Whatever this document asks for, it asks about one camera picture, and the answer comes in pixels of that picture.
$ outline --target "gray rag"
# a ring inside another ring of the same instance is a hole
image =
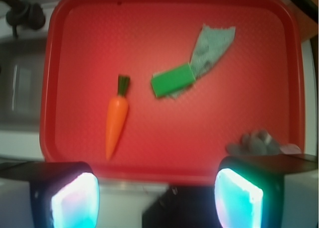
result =
[[[197,39],[190,61],[190,67],[196,79],[205,75],[226,52],[235,37],[234,26],[228,29],[212,29],[203,26]],[[170,97],[177,98],[185,89],[172,93]]]

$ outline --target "stainless steel sink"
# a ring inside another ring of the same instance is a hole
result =
[[[0,43],[0,130],[39,131],[46,38]]]

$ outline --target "cyan light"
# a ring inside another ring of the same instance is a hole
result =
[[[94,228],[99,212],[97,178],[82,173],[51,199],[54,228]]]
[[[263,194],[263,190],[233,170],[220,170],[215,181],[215,202],[221,225],[261,227]]]

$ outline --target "orange carrot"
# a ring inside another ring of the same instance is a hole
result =
[[[125,98],[129,83],[130,77],[119,75],[118,95],[111,98],[109,102],[106,118],[106,159],[108,161],[115,150],[129,109],[129,103]]]

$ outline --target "red tray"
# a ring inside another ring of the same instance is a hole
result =
[[[213,70],[177,100],[155,72],[190,60],[203,24],[236,27]],[[131,76],[130,110],[105,158],[109,99]],[[265,128],[304,147],[304,79],[294,18],[278,0],[62,0],[51,18],[40,143],[47,161],[85,161],[97,176],[211,184],[225,145]]]

